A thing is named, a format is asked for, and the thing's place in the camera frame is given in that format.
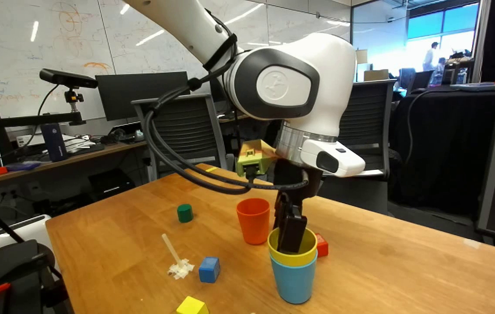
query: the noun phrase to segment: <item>green block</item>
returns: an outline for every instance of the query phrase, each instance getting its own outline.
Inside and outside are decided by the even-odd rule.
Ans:
[[[179,206],[179,220],[182,223],[187,223],[187,221],[194,220],[194,213],[193,213],[193,206],[191,204]]]

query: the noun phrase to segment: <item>orange cup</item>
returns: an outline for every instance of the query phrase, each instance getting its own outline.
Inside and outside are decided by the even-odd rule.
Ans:
[[[269,235],[269,202],[266,199],[245,199],[236,206],[245,241],[262,246]]]

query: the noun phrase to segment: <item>computer monitor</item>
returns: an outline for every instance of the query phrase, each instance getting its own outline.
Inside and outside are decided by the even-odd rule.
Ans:
[[[189,82],[187,71],[97,75],[107,120],[139,117],[132,101],[161,98]]]

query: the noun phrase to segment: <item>desk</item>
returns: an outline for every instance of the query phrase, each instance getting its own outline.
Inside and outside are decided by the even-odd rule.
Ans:
[[[274,202],[276,192],[248,195]],[[309,227],[330,242],[315,296],[285,303],[266,246],[243,242],[236,204],[247,195],[205,190],[179,174],[48,221],[78,314],[175,312],[193,295],[220,312],[495,312],[495,248],[372,211],[315,197]],[[194,220],[180,223],[177,206]],[[161,234],[198,267],[222,258],[215,284],[198,272],[177,281]]]
[[[147,146],[146,141],[111,145],[111,146],[105,146],[104,150],[74,155],[74,157],[60,160],[60,162],[44,162],[32,171],[13,171],[13,173],[8,173],[8,174],[0,174],[0,183],[10,181],[10,180],[17,180],[17,178],[25,178],[25,176],[37,174],[37,173],[44,173],[44,171],[51,171],[51,169],[67,167],[67,166],[72,166],[72,164],[88,162],[88,160],[93,160],[93,159],[102,159],[102,157],[116,155],[116,153],[125,153],[125,152],[146,148],[146,146]]]

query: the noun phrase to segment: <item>wall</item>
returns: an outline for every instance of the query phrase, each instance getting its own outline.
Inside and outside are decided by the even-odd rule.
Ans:
[[[311,31],[332,26],[313,14],[294,12],[255,2],[203,0],[222,21],[231,21],[255,5],[259,10],[231,26],[243,47],[250,42],[269,44],[297,40]],[[0,0],[0,113],[4,117],[34,115],[53,84],[39,78],[43,68],[83,75],[149,73],[187,70],[207,71],[170,33],[142,45],[161,28],[137,10],[121,14],[123,0]],[[34,23],[39,31],[32,42]],[[44,112],[69,112],[65,87],[48,99]],[[86,101],[79,105],[85,119],[105,117],[97,89],[79,89]]]

